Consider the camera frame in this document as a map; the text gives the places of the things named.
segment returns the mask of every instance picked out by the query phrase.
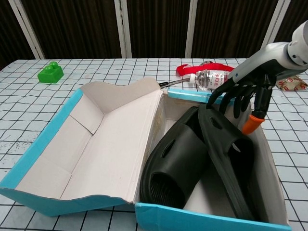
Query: green toy block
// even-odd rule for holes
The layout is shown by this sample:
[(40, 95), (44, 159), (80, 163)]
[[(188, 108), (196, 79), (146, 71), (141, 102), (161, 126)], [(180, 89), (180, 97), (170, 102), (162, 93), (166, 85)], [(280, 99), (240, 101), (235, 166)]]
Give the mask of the green toy block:
[(57, 62), (51, 62), (38, 74), (38, 78), (41, 83), (56, 83), (63, 75), (62, 68)]

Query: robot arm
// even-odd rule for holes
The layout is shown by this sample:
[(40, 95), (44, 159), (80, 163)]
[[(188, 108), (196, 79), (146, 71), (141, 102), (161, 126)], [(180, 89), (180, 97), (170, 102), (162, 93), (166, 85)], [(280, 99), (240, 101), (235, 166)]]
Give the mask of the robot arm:
[(243, 128), (243, 133), (253, 132), (263, 121), (269, 107), (272, 88), (277, 80), (300, 74), (308, 69), (308, 21), (300, 25), (292, 35), (292, 42), (268, 44), (236, 67), (228, 81), (211, 95), (207, 106), (226, 93), (220, 104), (220, 112), (226, 111), (232, 98), (234, 117), (245, 111), (254, 94), (255, 110)]

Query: snack package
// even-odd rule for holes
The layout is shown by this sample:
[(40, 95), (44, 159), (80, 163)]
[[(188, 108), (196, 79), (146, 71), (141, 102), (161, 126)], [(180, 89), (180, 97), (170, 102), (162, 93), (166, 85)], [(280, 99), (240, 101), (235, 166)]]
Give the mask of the snack package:
[(276, 82), (276, 86), (281, 90), (305, 90), (308, 84), (299, 76), (291, 76)]

